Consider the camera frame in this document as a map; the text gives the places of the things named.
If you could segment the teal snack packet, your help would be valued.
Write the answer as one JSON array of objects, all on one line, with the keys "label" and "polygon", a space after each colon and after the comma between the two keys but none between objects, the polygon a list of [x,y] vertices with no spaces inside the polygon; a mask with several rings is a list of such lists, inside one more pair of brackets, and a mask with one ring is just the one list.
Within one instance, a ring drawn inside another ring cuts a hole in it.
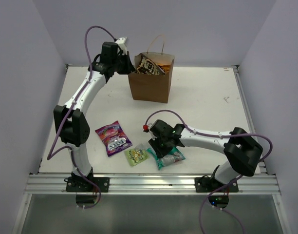
[{"label": "teal snack packet", "polygon": [[146,152],[149,153],[156,161],[157,169],[161,170],[166,166],[170,166],[179,161],[185,160],[185,156],[177,149],[173,148],[169,154],[165,155],[162,158],[158,158],[156,152],[152,148],[147,148]]}]

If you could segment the brown Kettle sea salt chips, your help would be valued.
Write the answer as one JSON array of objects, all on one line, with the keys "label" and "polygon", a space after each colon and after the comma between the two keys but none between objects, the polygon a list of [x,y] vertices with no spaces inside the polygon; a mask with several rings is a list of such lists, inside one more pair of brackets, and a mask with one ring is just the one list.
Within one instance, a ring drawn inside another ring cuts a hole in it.
[{"label": "brown Kettle sea salt chips", "polygon": [[165,72],[151,59],[141,54],[140,62],[136,68],[136,73],[144,75],[164,75]]}]

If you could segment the brown paper bag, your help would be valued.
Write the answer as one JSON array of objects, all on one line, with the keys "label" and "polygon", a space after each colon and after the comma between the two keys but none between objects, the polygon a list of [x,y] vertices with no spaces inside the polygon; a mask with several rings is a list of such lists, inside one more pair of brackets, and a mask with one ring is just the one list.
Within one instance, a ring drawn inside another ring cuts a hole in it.
[{"label": "brown paper bag", "polygon": [[[159,35],[158,37],[161,37],[163,40],[161,51],[153,52],[150,50],[151,46],[156,41],[154,39],[145,52],[134,57],[135,71],[128,75],[130,91],[134,100],[168,103],[175,56],[164,52],[164,35]],[[136,73],[141,54],[151,59],[154,63],[171,64],[170,72],[164,75],[144,75]]]}]

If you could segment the orange Kettle honey dijon chips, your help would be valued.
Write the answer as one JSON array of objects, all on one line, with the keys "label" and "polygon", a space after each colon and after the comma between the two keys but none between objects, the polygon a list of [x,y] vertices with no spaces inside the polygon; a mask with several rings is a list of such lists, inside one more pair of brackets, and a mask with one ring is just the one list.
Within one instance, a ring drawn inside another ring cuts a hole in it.
[{"label": "orange Kettle honey dijon chips", "polygon": [[156,63],[156,65],[163,71],[164,74],[170,72],[171,64],[160,64],[160,63]]}]

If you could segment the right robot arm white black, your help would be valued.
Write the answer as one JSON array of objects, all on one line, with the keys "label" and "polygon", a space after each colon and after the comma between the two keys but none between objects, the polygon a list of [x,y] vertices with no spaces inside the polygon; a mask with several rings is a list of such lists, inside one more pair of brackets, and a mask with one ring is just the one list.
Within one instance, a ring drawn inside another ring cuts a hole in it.
[{"label": "right robot arm white black", "polygon": [[184,124],[172,127],[158,119],[147,127],[146,132],[151,135],[149,144],[158,158],[165,157],[177,147],[197,147],[225,155],[227,161],[217,166],[210,178],[211,188],[218,192],[238,176],[252,177],[263,153],[262,146],[239,127],[231,132],[200,133]]}]

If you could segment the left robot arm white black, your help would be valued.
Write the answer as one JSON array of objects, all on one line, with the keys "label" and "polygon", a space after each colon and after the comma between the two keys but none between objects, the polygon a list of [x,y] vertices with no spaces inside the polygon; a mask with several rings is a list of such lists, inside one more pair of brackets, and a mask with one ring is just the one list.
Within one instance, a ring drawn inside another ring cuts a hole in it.
[{"label": "left robot arm white black", "polygon": [[88,159],[86,141],[90,127],[86,113],[97,93],[115,74],[128,75],[135,70],[127,50],[127,38],[104,42],[101,53],[89,59],[88,72],[74,95],[54,108],[55,140],[60,139],[70,152],[73,170],[72,182],[83,191],[94,187],[93,168]]}]

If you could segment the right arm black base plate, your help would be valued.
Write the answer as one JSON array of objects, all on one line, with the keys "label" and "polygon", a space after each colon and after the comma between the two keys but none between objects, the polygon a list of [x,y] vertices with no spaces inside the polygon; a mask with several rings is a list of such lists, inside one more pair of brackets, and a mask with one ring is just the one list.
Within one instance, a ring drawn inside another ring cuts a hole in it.
[{"label": "right arm black base plate", "polygon": [[[207,175],[194,178],[195,190],[197,193],[210,193],[223,186],[222,183]],[[235,182],[226,188],[218,190],[219,193],[237,193],[239,191],[238,184]]]}]

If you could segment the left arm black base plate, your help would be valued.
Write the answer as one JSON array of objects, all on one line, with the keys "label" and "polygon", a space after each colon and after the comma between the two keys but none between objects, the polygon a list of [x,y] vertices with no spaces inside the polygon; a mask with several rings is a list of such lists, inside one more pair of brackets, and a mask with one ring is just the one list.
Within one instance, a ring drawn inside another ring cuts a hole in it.
[{"label": "left arm black base plate", "polygon": [[66,182],[66,191],[72,193],[97,192],[97,188],[92,185],[94,183],[99,187],[100,192],[107,193],[109,191],[109,177],[93,177],[89,179],[91,183],[85,181],[82,177],[68,177],[64,179]]}]

